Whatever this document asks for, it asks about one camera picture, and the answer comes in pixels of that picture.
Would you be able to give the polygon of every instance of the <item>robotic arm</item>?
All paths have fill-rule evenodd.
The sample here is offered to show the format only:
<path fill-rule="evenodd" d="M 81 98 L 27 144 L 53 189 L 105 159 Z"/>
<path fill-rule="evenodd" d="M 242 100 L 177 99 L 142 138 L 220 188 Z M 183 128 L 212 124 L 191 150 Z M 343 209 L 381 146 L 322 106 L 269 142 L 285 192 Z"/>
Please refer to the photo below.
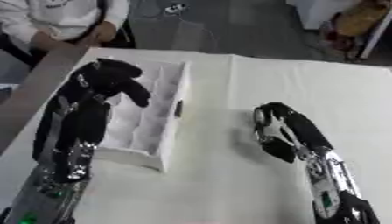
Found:
<path fill-rule="evenodd" d="M 345 162 L 312 121 L 278 102 L 256 108 L 254 121 L 257 140 L 270 155 L 306 162 L 317 224 L 380 223 Z"/>
<path fill-rule="evenodd" d="M 142 70 L 122 61 L 98 59 L 73 72 L 46 104 L 33 143 L 37 166 L 0 224 L 74 224 L 90 180 L 94 151 L 104 137 L 110 105 L 124 92 L 140 107 L 150 93 L 133 78 Z"/>
<path fill-rule="evenodd" d="M 150 93 L 132 79 L 141 74 L 142 70 L 125 62 L 98 59 L 75 71 L 47 103 L 32 157 L 53 164 L 56 182 L 88 176 L 94 149 L 105 133 L 109 97 L 124 92 L 138 106 L 148 105 Z"/>

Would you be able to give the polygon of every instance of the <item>white sweatshirt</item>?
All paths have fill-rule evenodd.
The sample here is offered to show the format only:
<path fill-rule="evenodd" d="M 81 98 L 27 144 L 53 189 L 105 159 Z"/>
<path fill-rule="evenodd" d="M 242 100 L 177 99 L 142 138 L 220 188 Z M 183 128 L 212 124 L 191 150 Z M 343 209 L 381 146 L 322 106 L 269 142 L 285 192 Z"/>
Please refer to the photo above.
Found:
<path fill-rule="evenodd" d="M 130 0 L 105 0 L 105 21 L 121 28 Z M 100 15 L 97 0 L 0 0 L 0 24 L 5 33 L 29 44 L 36 32 L 57 40 L 79 37 Z"/>

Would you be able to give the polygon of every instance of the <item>white tablecloth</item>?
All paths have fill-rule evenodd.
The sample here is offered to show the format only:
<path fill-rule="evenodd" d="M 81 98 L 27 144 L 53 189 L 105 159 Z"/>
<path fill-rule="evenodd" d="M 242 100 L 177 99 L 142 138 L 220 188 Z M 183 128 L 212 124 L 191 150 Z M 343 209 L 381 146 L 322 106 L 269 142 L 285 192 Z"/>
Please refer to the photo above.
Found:
<path fill-rule="evenodd" d="M 191 99 L 169 172 L 95 160 L 93 180 L 75 214 L 78 223 L 314 223 L 303 165 L 267 155 L 252 137 L 251 110 L 265 102 L 287 103 L 311 118 L 347 161 L 381 223 L 392 223 L 389 70 L 111 49 L 92 49 L 84 60 L 110 55 L 191 61 Z M 0 157 L 0 207 L 11 203 L 34 166 L 38 119 L 39 112 Z"/>

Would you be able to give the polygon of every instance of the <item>black robotic glove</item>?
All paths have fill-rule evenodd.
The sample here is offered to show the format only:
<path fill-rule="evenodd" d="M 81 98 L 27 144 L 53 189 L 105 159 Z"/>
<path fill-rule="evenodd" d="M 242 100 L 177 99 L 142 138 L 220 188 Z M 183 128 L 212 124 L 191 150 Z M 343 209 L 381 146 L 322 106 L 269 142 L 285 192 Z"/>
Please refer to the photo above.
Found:
<path fill-rule="evenodd" d="M 98 145 L 104 137 L 110 105 L 105 101 L 124 92 L 146 107 L 150 93 L 133 78 L 142 70 L 122 61 L 98 59 L 77 69 L 46 105 L 38 126 L 32 157 L 53 150 L 56 177 L 67 182 L 69 155 L 76 144 Z"/>

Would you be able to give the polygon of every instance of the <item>white egg carton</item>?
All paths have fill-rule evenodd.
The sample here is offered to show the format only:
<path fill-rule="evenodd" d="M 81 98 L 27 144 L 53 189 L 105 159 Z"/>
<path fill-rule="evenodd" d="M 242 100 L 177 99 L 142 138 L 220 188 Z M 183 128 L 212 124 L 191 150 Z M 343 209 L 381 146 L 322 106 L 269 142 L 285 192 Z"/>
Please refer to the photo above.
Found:
<path fill-rule="evenodd" d="M 139 66 L 136 79 L 151 92 L 150 105 L 138 107 L 126 94 L 113 105 L 105 137 L 94 157 L 166 171 L 189 88 L 189 64 L 127 61 Z"/>

